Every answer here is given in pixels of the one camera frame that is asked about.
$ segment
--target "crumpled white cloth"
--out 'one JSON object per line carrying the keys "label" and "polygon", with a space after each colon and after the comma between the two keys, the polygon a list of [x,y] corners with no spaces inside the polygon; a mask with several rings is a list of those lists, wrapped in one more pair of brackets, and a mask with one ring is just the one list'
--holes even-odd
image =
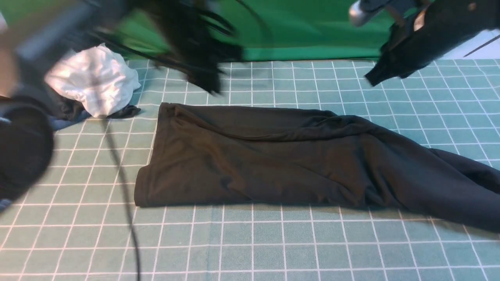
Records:
{"label": "crumpled white cloth", "polygon": [[[97,87],[93,85],[93,76],[97,77]],[[45,75],[45,82],[59,95],[81,102],[95,118],[123,109],[130,103],[134,90],[141,87],[137,70],[104,44],[69,52]]]}

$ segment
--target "grid mat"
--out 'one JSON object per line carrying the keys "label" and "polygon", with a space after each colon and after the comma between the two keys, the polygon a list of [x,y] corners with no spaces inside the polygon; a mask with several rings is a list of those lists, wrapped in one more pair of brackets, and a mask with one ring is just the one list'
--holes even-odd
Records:
{"label": "grid mat", "polygon": [[[224,95],[130,61],[143,112],[112,122],[130,192],[161,102],[330,110],[500,169],[500,60],[439,60],[371,88],[372,62],[232,63]],[[135,278],[121,189],[95,120],[57,134],[43,181],[0,218],[2,281]],[[500,236],[393,210],[268,205],[134,212],[146,281],[498,281]]]}

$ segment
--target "green screen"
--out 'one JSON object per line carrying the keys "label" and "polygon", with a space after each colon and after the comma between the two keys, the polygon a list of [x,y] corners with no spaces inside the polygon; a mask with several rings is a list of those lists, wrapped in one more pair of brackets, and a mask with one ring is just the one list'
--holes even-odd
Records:
{"label": "green screen", "polygon": [[[7,23],[13,25],[32,12],[49,8],[57,0],[0,2],[0,11]],[[264,41],[259,23],[236,1],[220,0],[218,9],[238,29],[239,36],[232,41],[245,48],[248,61],[375,59],[388,39],[393,22],[383,13],[365,26],[354,28],[349,23],[352,0],[246,0],[246,3],[269,26],[272,42]],[[124,20],[116,35],[126,46],[150,55],[168,49],[141,11]]]}

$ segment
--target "white fabric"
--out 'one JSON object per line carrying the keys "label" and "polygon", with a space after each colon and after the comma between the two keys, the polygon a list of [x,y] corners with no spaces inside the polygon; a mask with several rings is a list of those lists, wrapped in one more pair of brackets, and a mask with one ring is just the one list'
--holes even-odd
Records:
{"label": "white fabric", "polygon": [[7,29],[7,22],[5,21],[4,16],[0,12],[0,32],[4,31]]}
{"label": "white fabric", "polygon": [[[102,108],[96,100],[93,76],[97,77]],[[81,102],[93,117],[121,110],[141,86],[137,70],[104,44],[78,53],[71,51],[47,73],[45,82],[59,95]]]}

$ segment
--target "black garment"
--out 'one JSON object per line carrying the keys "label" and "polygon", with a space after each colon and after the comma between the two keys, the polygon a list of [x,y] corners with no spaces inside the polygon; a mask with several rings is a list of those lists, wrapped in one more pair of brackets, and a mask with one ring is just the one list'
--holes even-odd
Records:
{"label": "black garment", "polygon": [[500,233],[500,171],[330,111],[163,103],[139,207],[401,208]]}
{"label": "black garment", "polygon": [[[62,116],[60,116],[60,120],[64,121],[75,121],[79,119],[82,113],[85,111],[84,105],[74,99],[66,98],[57,92],[54,91],[54,96],[57,98],[57,104],[61,109]],[[108,116],[110,119],[125,119],[132,118],[139,114],[141,109],[136,107],[135,105],[127,105],[124,108],[118,110],[117,112]]]}

